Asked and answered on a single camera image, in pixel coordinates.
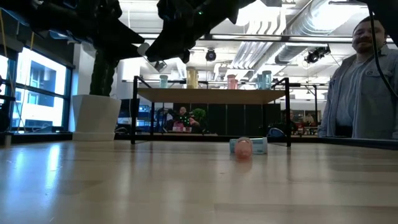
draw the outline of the shelf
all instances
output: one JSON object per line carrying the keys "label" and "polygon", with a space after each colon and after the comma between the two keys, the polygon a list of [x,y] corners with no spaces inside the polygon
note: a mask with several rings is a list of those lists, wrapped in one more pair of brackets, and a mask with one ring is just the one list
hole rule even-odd
{"label": "shelf", "polygon": [[263,105],[285,96],[285,91],[139,88],[138,95],[154,103]]}

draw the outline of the person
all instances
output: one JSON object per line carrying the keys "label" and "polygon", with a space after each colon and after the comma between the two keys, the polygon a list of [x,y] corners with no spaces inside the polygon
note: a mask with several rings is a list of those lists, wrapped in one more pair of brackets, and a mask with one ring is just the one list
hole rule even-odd
{"label": "person", "polygon": [[184,127],[198,127],[200,126],[198,121],[195,121],[189,113],[187,113],[187,109],[182,106],[178,111],[178,114],[174,113],[173,110],[168,110],[168,114],[170,114],[173,119],[167,121],[167,129],[171,130],[173,127],[178,127],[183,129]]}
{"label": "person", "polygon": [[314,123],[314,119],[310,113],[306,115],[304,120],[308,124],[308,126],[311,126],[311,124]]}
{"label": "person", "polygon": [[[383,74],[398,91],[398,51],[386,45],[387,34],[375,17],[378,56]],[[370,18],[353,31],[356,55],[344,60],[330,80],[320,137],[397,139],[397,98],[383,82],[374,59]]]}

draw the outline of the potted plant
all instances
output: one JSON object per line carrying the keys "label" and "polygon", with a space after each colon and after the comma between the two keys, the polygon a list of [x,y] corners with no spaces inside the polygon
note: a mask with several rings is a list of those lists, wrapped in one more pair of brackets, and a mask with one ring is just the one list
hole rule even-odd
{"label": "potted plant", "polygon": [[202,120],[206,117],[206,111],[203,109],[194,109],[192,111],[192,115],[195,118],[196,121],[198,121],[199,123],[202,122]]}
{"label": "potted plant", "polygon": [[107,58],[97,50],[90,94],[73,96],[75,117],[75,141],[113,141],[118,122],[121,100],[109,97],[113,75],[119,60]]}

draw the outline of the gray shirt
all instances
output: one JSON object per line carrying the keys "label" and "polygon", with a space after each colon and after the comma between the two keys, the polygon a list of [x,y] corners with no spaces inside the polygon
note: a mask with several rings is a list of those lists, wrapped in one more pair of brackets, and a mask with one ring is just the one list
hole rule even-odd
{"label": "gray shirt", "polygon": [[354,61],[342,76],[337,106],[336,123],[340,126],[353,126],[356,110],[358,86],[368,62]]}
{"label": "gray shirt", "polygon": [[[356,55],[344,60],[330,80],[322,125],[318,129],[320,137],[335,136],[338,107],[343,107],[340,104],[340,97],[346,95],[346,93],[341,93],[340,90],[342,88],[347,90],[348,88],[343,87],[343,85],[350,83],[344,82],[344,77],[355,78],[355,76],[349,76],[347,72],[351,69],[350,67],[355,60]],[[383,74],[385,74],[394,91],[398,92],[398,51],[390,50],[387,46],[384,46],[379,51],[379,61]],[[356,77],[359,82],[353,80],[353,83],[351,83],[357,85],[356,88],[353,88],[355,89],[353,95],[356,96],[353,98],[354,109],[346,111],[347,114],[354,114],[352,138],[398,139],[398,100],[386,88],[376,68],[374,58],[370,58],[358,69],[362,70],[360,75]],[[346,105],[351,105],[351,100],[348,100],[349,103],[346,103]],[[344,115],[339,115],[339,117],[339,122],[344,124],[342,119]]]}

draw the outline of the wooden table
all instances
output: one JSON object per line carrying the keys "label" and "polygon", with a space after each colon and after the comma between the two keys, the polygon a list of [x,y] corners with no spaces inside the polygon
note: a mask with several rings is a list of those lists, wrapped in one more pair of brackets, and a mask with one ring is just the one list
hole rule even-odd
{"label": "wooden table", "polygon": [[[138,88],[138,81],[145,84],[148,88]],[[284,78],[280,82],[285,82],[285,90],[220,90],[220,89],[173,89],[173,88],[151,88],[142,78],[134,77],[133,99],[132,99],[132,118],[137,117],[137,97],[143,97],[152,102],[150,136],[156,140],[154,135],[154,115],[155,103],[203,103],[203,104],[234,104],[234,105],[266,105],[287,95],[285,103],[286,110],[290,110],[289,98],[289,79]],[[135,143],[136,123],[131,123],[131,144]],[[189,141],[182,136],[181,141]],[[290,146],[290,134],[287,134],[287,146]]]}
{"label": "wooden table", "polygon": [[162,103],[264,105],[283,97],[285,91],[140,88],[138,95]]}
{"label": "wooden table", "polygon": [[398,220],[398,152],[366,147],[269,144],[239,162],[226,142],[19,144],[0,149],[0,177],[7,224]]}

